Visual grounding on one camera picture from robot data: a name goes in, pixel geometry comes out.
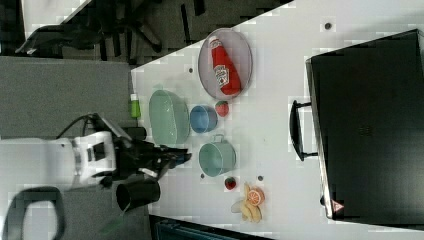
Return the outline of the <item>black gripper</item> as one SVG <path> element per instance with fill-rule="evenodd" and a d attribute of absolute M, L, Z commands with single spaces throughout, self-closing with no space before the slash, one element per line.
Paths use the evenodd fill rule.
<path fill-rule="evenodd" d="M 159 180 L 168 170 L 187 162 L 192 154 L 187 149 L 155 146 L 153 143 L 124 137 L 113 139 L 116 169 L 113 180 L 124 180 L 134 174 L 147 174 Z"/>

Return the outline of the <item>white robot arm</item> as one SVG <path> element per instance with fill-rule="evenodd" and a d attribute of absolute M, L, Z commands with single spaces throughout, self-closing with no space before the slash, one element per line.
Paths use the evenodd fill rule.
<path fill-rule="evenodd" d="M 190 158 L 186 149 L 116 138 L 107 131 L 74 139 L 6 139 L 1 142 L 1 193 L 45 186 L 107 187 L 135 174 L 158 179 Z"/>

